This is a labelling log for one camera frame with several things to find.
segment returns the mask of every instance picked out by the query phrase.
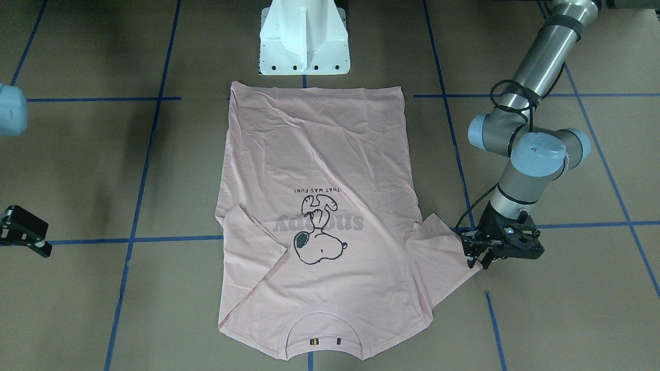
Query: light blue joint cap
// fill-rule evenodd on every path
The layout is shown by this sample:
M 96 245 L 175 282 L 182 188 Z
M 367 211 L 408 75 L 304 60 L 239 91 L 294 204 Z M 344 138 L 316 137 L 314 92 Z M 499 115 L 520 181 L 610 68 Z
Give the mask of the light blue joint cap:
M 0 135 L 21 135 L 28 125 L 28 104 L 15 86 L 0 84 Z
M 566 146 L 546 133 L 527 133 L 511 151 L 511 164 L 519 172 L 534 177 L 555 173 L 564 165 Z
M 589 154 L 591 153 L 591 141 L 589 140 L 589 136 L 585 134 L 584 131 L 580 129 L 576 129 L 575 127 L 569 127 L 568 129 L 564 129 L 566 131 L 570 131 L 571 133 L 575 134 L 576 137 L 579 139 L 579 143 L 582 145 L 582 158 L 579 160 L 577 163 L 576 167 L 582 165 L 582 162 L 589 157 Z
M 470 141 L 470 144 L 476 148 L 481 148 L 484 151 L 487 151 L 486 146 L 484 146 L 484 120 L 488 115 L 478 115 L 470 123 L 470 128 L 467 130 L 467 139 Z

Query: pink t-shirt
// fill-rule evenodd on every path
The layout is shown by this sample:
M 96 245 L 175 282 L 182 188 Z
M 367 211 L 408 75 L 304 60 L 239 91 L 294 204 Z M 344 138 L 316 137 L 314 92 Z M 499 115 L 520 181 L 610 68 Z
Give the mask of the pink t-shirt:
M 218 328 L 280 359 L 367 359 L 476 273 L 413 189 L 403 94 L 234 82 L 216 218 Z

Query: snoopy graphic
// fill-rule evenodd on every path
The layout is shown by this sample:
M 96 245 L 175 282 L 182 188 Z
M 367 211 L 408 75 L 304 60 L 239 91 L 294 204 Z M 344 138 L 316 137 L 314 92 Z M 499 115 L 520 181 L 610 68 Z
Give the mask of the snoopy graphic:
M 337 211 L 337 202 L 328 195 L 309 195 L 302 200 L 301 212 L 310 218 L 313 226 L 311 232 L 298 232 L 293 239 L 296 253 L 303 263 L 312 265 L 323 259 L 337 259 L 348 246 L 323 230 L 332 211 Z

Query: shirt sleeve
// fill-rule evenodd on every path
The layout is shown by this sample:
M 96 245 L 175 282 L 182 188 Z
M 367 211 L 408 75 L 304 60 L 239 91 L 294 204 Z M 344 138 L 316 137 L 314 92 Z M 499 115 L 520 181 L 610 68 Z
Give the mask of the shirt sleeve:
M 425 312 L 430 312 L 480 269 L 479 264 L 472 269 L 467 267 L 461 241 L 435 214 L 413 232 L 406 249 Z
M 226 214 L 223 224 L 224 273 L 219 327 L 286 252 L 286 247 L 240 206 Z

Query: white plastic mount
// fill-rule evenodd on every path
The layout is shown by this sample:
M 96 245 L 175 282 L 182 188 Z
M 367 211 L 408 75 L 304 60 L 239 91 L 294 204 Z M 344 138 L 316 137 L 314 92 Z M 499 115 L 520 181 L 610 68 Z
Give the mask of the white plastic mount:
M 273 0 L 261 11 L 264 75 L 342 75 L 350 71 L 346 11 L 333 0 Z

